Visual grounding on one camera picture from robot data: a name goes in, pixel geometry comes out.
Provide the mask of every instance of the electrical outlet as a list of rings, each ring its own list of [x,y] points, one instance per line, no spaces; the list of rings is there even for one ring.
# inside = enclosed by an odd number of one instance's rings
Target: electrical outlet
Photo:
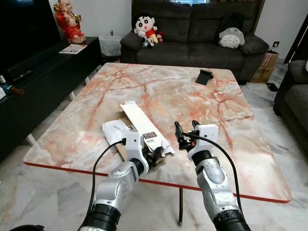
[[[274,48],[277,48],[277,47],[279,46],[279,43],[280,43],[280,42],[275,41],[275,42],[273,43],[273,47],[274,47]]]

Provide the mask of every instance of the white wall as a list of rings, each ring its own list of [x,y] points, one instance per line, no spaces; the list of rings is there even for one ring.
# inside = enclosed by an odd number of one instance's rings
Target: white wall
[[[49,0],[53,5],[58,0]],[[80,14],[81,30],[86,36],[99,36],[114,31],[117,35],[126,35],[131,30],[130,0],[71,0],[73,12]]]
[[[308,0],[265,0],[255,35],[271,47],[280,41],[277,52],[285,58],[308,13]]]

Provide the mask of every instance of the white cardboard box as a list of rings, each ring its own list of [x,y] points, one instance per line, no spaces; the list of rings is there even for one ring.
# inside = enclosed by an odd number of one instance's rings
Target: white cardboard box
[[[107,121],[120,119],[132,131],[138,131],[144,137],[144,142],[150,151],[162,146],[164,148],[163,157],[167,153],[175,153],[170,143],[150,121],[143,110],[136,105],[135,101],[125,102],[125,104],[121,104],[121,107],[123,112],[115,113],[108,117]],[[122,158],[127,161],[125,147],[120,144],[117,144],[116,147]]]
[[[2,99],[6,94],[4,93],[4,90],[0,87],[0,99]]]

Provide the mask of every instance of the black cabinet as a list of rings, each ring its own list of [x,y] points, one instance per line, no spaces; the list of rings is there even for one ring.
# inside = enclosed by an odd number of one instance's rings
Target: black cabinet
[[[24,95],[0,100],[0,161],[40,124],[101,63],[97,37],[87,37],[80,53],[56,54],[15,84]]]

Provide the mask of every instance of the television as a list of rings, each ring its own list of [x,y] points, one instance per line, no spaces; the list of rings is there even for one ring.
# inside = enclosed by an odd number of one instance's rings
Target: television
[[[60,35],[48,0],[1,0],[0,74],[7,79],[59,52]]]

